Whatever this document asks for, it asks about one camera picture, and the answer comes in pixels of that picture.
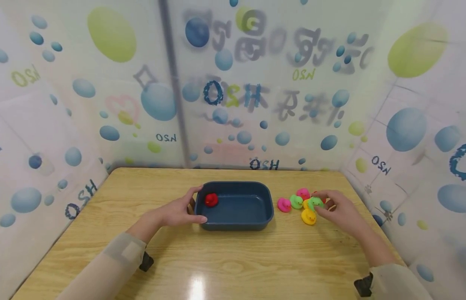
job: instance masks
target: wrist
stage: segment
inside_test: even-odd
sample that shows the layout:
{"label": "wrist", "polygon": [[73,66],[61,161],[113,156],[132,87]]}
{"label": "wrist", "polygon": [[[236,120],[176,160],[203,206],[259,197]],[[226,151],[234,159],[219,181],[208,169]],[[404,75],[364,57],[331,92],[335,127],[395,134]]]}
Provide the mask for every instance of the wrist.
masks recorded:
{"label": "wrist", "polygon": [[363,224],[356,230],[356,233],[353,235],[360,244],[367,243],[368,240],[371,240],[376,235],[375,231],[369,227],[368,224]]}
{"label": "wrist", "polygon": [[162,220],[156,217],[156,214],[150,214],[151,212],[153,211],[142,215],[136,223],[126,230],[126,233],[148,244],[162,227]]}

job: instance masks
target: beige sleeve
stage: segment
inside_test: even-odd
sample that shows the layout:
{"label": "beige sleeve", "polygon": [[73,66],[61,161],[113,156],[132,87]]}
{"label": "beige sleeve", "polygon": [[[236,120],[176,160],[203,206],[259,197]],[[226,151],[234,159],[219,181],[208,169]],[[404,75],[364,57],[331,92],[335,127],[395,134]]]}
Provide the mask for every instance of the beige sleeve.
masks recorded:
{"label": "beige sleeve", "polygon": [[428,291],[416,276],[402,265],[382,265],[371,268],[371,298],[375,300],[431,300]]}
{"label": "beige sleeve", "polygon": [[56,299],[113,299],[140,266],[145,248],[143,241],[127,233],[118,235]]}

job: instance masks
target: plastic basin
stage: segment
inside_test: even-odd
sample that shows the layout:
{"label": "plastic basin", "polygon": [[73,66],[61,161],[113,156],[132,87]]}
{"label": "plastic basin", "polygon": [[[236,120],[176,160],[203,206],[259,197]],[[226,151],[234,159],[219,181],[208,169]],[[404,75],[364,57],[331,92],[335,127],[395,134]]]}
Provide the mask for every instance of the plastic basin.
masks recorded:
{"label": "plastic basin", "polygon": [[[206,195],[216,193],[218,203],[205,205]],[[196,197],[194,212],[204,215],[205,230],[263,230],[273,219],[274,209],[267,186],[254,181],[211,181],[205,183]]]}

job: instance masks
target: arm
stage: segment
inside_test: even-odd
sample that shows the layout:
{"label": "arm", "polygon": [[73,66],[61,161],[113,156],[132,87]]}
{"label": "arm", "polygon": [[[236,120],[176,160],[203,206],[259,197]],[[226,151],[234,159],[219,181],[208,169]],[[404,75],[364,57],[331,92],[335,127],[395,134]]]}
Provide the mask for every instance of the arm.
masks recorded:
{"label": "arm", "polygon": [[118,235],[62,291],[58,300],[113,299],[141,264],[146,245],[163,226],[204,223],[206,217],[189,215],[194,207],[192,187],[185,196],[146,212],[125,233]]}
{"label": "arm", "polygon": [[410,269],[398,264],[388,245],[369,227],[353,202],[337,190],[322,190],[311,196],[329,198],[325,208],[315,207],[316,212],[360,244],[373,275],[370,290],[375,299],[431,299]]}

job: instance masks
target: wooden table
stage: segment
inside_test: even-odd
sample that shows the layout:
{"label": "wooden table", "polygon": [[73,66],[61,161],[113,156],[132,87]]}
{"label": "wooden table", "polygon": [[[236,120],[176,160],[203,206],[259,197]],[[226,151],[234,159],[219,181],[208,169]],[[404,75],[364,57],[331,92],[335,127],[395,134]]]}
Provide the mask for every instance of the wooden table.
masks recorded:
{"label": "wooden table", "polygon": [[276,207],[278,198],[302,187],[310,192],[336,189],[352,199],[387,240],[340,172],[157,168],[113,171],[13,299],[54,299],[145,211],[184,195],[188,187],[213,180],[264,183],[275,205],[267,228],[258,232],[210,232],[198,225],[163,228],[147,247],[153,267],[138,270],[117,299],[357,299],[353,281],[368,275],[358,243],[321,217],[311,227],[302,222],[300,211],[284,214]]}

